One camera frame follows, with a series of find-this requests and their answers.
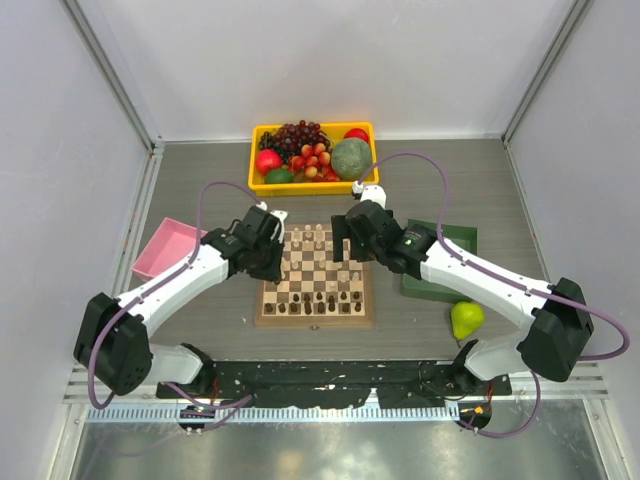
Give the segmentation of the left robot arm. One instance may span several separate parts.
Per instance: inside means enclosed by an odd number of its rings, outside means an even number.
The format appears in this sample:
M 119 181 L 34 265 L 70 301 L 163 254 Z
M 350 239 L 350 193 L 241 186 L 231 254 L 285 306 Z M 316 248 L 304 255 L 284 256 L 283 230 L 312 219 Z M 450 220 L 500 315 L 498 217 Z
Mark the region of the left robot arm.
M 151 281 L 115 298 L 91 298 L 73 351 L 88 382 L 101 381 L 111 396 L 160 384 L 178 395 L 209 394 L 216 373 L 207 354 L 190 344 L 154 345 L 151 338 L 179 309 L 235 274 L 279 282 L 287 217 L 255 205 L 229 228 L 199 236 L 192 253 Z

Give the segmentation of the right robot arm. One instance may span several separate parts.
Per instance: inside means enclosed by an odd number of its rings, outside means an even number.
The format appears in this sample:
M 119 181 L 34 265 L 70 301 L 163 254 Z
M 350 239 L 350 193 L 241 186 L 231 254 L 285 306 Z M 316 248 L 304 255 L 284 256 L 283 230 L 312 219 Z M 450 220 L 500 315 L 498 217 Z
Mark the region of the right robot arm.
M 531 371 L 565 382 L 593 333 L 579 310 L 584 296 L 573 281 L 554 285 L 521 277 L 486 262 L 420 224 L 401 227 L 390 210 L 362 200 L 331 218 L 333 259 L 343 244 L 358 262 L 377 261 L 395 274 L 438 284 L 505 317 L 517 332 L 466 343 L 450 367 L 454 386 L 474 394 L 501 375 Z

